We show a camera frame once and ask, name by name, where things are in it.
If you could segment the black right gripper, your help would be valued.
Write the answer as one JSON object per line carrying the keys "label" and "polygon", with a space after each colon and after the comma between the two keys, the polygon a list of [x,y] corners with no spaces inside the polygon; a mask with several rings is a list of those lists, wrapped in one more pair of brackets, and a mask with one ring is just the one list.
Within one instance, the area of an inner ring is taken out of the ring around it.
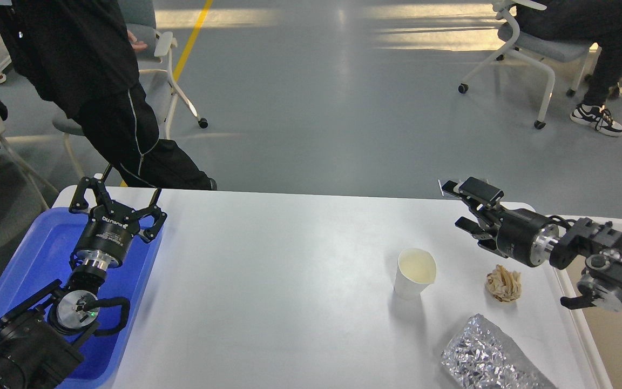
{"label": "black right gripper", "polygon": [[465,217],[455,223],[476,239],[482,249],[529,267],[540,266],[550,259],[559,239],[559,226],[551,218],[528,209],[505,209],[500,203],[503,190],[475,177],[463,182],[447,180],[440,188],[464,202],[472,214],[486,212],[492,223],[490,227],[481,227]]}

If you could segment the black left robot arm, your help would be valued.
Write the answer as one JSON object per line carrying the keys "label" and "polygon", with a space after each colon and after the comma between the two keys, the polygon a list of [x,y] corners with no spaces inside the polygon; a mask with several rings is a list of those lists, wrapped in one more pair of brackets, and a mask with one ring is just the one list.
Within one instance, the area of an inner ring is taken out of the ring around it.
{"label": "black left robot arm", "polygon": [[43,212],[0,279],[0,388],[95,388],[116,371],[160,246],[161,189],[140,210],[84,177]]}

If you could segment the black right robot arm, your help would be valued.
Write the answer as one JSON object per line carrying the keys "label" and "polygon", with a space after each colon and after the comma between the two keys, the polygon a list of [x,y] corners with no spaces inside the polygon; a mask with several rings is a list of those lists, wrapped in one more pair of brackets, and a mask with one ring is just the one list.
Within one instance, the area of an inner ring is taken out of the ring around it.
{"label": "black right robot arm", "polygon": [[476,217],[474,221],[460,217],[456,226],[491,253],[529,267],[550,263],[557,269],[567,268],[578,256],[585,258],[577,285],[580,296],[562,297],[563,307],[622,312],[622,232],[612,222],[506,209],[501,204],[503,191],[474,177],[464,182],[447,180],[441,188],[464,202]]}

